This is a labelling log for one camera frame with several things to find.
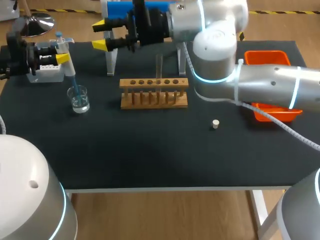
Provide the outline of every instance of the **yellow black tape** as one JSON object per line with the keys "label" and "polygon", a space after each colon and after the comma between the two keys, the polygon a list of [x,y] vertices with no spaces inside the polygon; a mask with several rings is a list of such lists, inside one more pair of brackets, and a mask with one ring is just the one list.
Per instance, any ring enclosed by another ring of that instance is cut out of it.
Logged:
{"label": "yellow black tape", "polygon": [[91,11],[91,10],[76,10],[76,9],[30,9],[34,13],[81,13],[81,14],[101,14],[100,11]]}
{"label": "yellow black tape", "polygon": [[239,34],[239,39],[240,39],[240,41],[245,40],[245,34],[244,34],[243,31],[240,32],[240,34]]}
{"label": "yellow black tape", "polygon": [[320,11],[257,11],[250,10],[249,14],[320,14]]}
{"label": "yellow black tape", "polygon": [[[76,9],[30,9],[31,12],[54,12],[54,13],[82,13],[82,14],[101,14],[99,11],[91,10],[76,10]],[[260,10],[250,10],[250,14],[320,14],[320,11],[260,11]]]}

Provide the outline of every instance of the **test tube rack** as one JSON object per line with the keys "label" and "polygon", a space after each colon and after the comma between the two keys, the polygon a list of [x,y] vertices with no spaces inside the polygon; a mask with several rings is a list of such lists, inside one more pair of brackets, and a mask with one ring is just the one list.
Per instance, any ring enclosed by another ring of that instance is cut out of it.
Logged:
{"label": "test tube rack", "polygon": [[187,78],[120,79],[120,88],[124,91],[121,96],[121,109],[187,108],[185,90],[188,87]]}

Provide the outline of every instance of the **floor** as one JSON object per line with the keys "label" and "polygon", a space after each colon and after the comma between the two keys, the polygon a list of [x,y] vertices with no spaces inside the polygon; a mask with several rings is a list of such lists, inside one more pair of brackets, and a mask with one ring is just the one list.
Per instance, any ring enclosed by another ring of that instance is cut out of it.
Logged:
{"label": "floor", "polygon": [[[79,9],[100,11],[100,3],[90,0],[28,0],[31,9]],[[248,0],[250,10],[320,11],[319,0]],[[100,15],[61,13],[56,29],[77,42],[98,40],[91,25]],[[0,22],[0,45],[12,21]],[[296,41],[308,67],[320,68],[320,15],[251,14],[246,40]],[[117,29],[118,36],[124,29]],[[54,31],[28,41],[54,39]],[[0,92],[5,81],[0,82]],[[271,211],[281,190],[263,191]],[[77,194],[73,204],[78,216],[78,240],[255,240],[252,208],[245,191],[145,192]],[[280,240],[279,233],[273,238]]]}

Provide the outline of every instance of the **gray robot arm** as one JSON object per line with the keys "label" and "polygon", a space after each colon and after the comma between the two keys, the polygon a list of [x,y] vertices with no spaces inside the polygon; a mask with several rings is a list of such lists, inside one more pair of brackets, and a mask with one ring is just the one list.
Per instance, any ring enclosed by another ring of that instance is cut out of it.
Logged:
{"label": "gray robot arm", "polygon": [[237,34],[248,23],[246,0],[178,2],[167,12],[176,42],[193,41],[189,56],[195,91],[210,99],[235,99],[286,108],[320,110],[320,71],[286,65],[235,64]]}

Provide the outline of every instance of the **black table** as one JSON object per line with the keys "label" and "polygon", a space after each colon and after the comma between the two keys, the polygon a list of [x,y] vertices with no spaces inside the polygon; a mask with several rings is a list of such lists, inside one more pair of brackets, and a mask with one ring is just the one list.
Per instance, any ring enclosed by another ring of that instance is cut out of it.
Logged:
{"label": "black table", "polygon": [[[237,59],[248,50],[282,50],[293,66],[305,66],[293,41],[239,42]],[[177,77],[172,43],[136,53],[120,49],[114,77],[107,77],[104,52],[91,43],[71,45],[89,112],[72,112],[68,80],[29,83],[25,76],[13,77],[0,96],[7,134],[37,146],[71,190],[291,186],[320,167],[318,152],[275,124],[257,124],[250,110],[230,103],[199,99],[191,78],[186,109],[120,110],[119,79],[154,78],[160,52],[163,77]],[[213,119],[220,121],[216,131]],[[320,113],[304,112],[291,127],[320,143],[319,121]]]}

